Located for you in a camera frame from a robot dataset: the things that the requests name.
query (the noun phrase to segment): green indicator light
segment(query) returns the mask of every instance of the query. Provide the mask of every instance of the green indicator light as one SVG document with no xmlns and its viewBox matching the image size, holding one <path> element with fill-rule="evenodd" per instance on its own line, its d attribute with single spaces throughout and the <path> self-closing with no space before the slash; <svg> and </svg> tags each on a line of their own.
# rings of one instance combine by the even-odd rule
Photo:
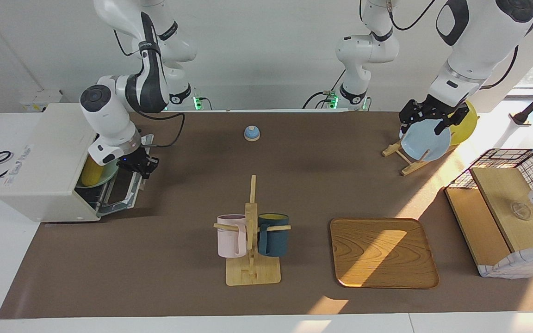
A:
<svg viewBox="0 0 533 333">
<path fill-rule="evenodd" d="M 371 105 L 372 105 L 372 98 L 366 97 L 366 101 L 363 103 L 363 106 L 361 107 L 362 111 L 369 111 Z"/>
<path fill-rule="evenodd" d="M 203 102 L 200 99 L 198 99 L 198 97 L 195 96 L 192 99 L 194 100 L 195 109 L 197 110 L 203 109 Z"/>
<path fill-rule="evenodd" d="M 335 96 L 335 99 L 330 103 L 330 108 L 336 109 L 336 106 L 339 104 L 339 98 Z"/>
</svg>

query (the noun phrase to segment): mug rack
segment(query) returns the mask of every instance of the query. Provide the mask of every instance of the mug rack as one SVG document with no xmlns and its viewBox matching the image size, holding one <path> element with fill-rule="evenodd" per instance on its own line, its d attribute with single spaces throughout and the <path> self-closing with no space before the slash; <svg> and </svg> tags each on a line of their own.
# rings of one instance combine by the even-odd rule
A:
<svg viewBox="0 0 533 333">
<path fill-rule="evenodd" d="M 250 182 L 250 202 L 245 206 L 246 249 L 244 257 L 228 258 L 226 262 L 226 284 L 249 286 L 253 284 L 274 284 L 281 282 L 279 257 L 265 257 L 258 253 L 258 204 L 256 203 L 256 175 Z M 237 226 L 214 223 L 214 228 L 238 231 Z M 271 226 L 266 231 L 290 230 L 291 226 Z"/>
</svg>

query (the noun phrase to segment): checkered cloth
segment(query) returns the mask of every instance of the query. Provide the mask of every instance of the checkered cloth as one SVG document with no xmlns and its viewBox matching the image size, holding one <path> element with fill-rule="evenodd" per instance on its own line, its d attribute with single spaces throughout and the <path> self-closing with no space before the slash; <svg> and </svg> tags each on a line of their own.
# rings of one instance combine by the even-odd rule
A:
<svg viewBox="0 0 533 333">
<path fill-rule="evenodd" d="M 531 278 L 533 276 L 533 248 L 511 253 L 494 266 L 479 265 L 483 278 Z"/>
</svg>

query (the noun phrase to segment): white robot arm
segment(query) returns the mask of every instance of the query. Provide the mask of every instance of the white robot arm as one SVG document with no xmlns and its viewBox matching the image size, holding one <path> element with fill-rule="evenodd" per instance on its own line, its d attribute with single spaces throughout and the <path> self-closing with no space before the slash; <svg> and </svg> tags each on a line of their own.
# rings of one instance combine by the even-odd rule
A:
<svg viewBox="0 0 533 333">
<path fill-rule="evenodd" d="M 188 82 L 182 93 L 170 94 L 171 88 L 184 86 L 184 71 L 175 62 L 194 59 L 196 48 L 182 38 L 183 34 L 178 35 L 178 25 L 167 15 L 162 0 L 140 0 L 139 5 L 132 0 L 93 2 L 101 19 L 138 41 L 142 69 L 132 75 L 104 76 L 83 91 L 80 98 L 83 114 L 99 135 L 88 151 L 100 165 L 120 158 L 117 163 L 120 167 L 141 173 L 146 179 L 159 160 L 150 158 L 141 146 L 141 137 L 127 110 L 158 113 L 170 101 L 186 100 L 192 91 Z M 174 62 L 175 68 L 168 69 L 166 62 Z"/>
<path fill-rule="evenodd" d="M 533 0 L 448 0 L 436 28 L 452 53 L 431 84 L 427 99 L 423 103 L 411 99 L 400 112 L 402 133 L 421 120 L 442 119 L 435 128 L 439 135 L 464 119 L 466 98 L 481 88 L 533 29 Z"/>
<path fill-rule="evenodd" d="M 392 1 L 394 7 L 397 3 L 398 0 Z M 347 69 L 344 82 L 335 91 L 340 108 L 361 108 L 372 79 L 371 72 L 363 66 L 394 61 L 400 50 L 398 39 L 393 34 L 387 0 L 364 1 L 362 17 L 371 33 L 345 37 L 336 47 L 336 56 Z"/>
</svg>

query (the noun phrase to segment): pink mug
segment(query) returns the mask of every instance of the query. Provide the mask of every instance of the pink mug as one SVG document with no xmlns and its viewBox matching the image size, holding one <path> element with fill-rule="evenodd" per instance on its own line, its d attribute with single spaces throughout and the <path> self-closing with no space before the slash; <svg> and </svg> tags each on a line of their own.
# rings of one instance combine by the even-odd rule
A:
<svg viewBox="0 0 533 333">
<path fill-rule="evenodd" d="M 238 231 L 217 229 L 217 253 L 224 258 L 244 257 L 246 251 L 246 216 L 228 214 L 217 217 L 217 223 L 237 226 Z"/>
</svg>

